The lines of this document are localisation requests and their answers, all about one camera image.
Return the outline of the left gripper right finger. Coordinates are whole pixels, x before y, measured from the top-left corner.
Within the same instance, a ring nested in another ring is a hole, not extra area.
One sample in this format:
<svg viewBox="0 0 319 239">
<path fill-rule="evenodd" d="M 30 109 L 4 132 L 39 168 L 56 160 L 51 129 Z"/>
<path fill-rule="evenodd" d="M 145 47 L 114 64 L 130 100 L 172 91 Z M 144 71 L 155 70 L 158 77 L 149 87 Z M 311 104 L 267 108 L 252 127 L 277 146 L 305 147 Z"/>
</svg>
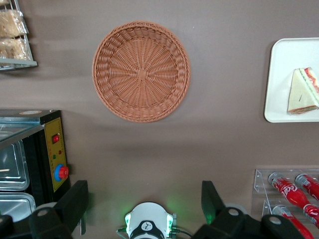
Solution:
<svg viewBox="0 0 319 239">
<path fill-rule="evenodd" d="M 260 222 L 235 207 L 227 207 L 211 181 L 203 181 L 201 206 L 206 224 L 194 239 L 260 239 Z"/>
</svg>

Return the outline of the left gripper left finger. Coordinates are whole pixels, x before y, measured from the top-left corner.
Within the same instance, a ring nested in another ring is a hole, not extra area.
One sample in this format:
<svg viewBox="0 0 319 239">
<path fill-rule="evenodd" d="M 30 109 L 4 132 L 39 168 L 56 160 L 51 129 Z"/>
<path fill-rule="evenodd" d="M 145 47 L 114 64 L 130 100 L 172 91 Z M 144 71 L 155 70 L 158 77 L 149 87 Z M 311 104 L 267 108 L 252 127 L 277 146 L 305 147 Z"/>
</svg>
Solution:
<svg viewBox="0 0 319 239">
<path fill-rule="evenodd" d="M 33 239 L 71 239 L 89 203 L 88 182 L 77 181 L 53 207 L 40 207 L 28 218 Z"/>
</svg>

